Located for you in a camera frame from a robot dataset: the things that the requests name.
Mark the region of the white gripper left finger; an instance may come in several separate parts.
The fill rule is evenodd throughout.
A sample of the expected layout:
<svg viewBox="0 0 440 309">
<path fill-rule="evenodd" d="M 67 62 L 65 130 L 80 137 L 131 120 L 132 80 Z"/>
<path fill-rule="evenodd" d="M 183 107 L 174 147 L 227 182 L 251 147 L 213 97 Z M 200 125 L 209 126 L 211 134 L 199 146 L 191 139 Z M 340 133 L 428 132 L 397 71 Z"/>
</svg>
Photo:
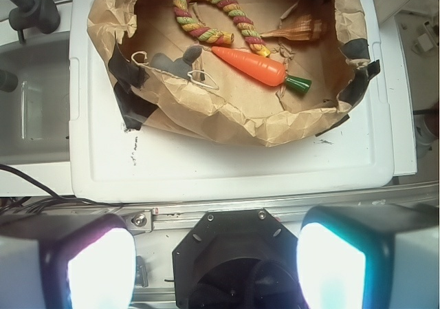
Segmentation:
<svg viewBox="0 0 440 309">
<path fill-rule="evenodd" d="M 1 216 L 2 308 L 128 308 L 135 274 L 115 214 Z"/>
</svg>

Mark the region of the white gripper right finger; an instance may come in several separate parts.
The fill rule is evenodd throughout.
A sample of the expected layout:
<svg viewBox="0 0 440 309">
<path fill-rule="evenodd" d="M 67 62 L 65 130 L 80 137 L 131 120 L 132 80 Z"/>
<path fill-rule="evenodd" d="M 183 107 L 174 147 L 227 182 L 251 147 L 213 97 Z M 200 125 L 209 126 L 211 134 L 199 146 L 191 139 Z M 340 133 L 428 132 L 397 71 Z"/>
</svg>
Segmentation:
<svg viewBox="0 0 440 309">
<path fill-rule="evenodd" d="M 314 206 L 296 265 L 310 308 L 438 308 L 439 208 Z"/>
</svg>

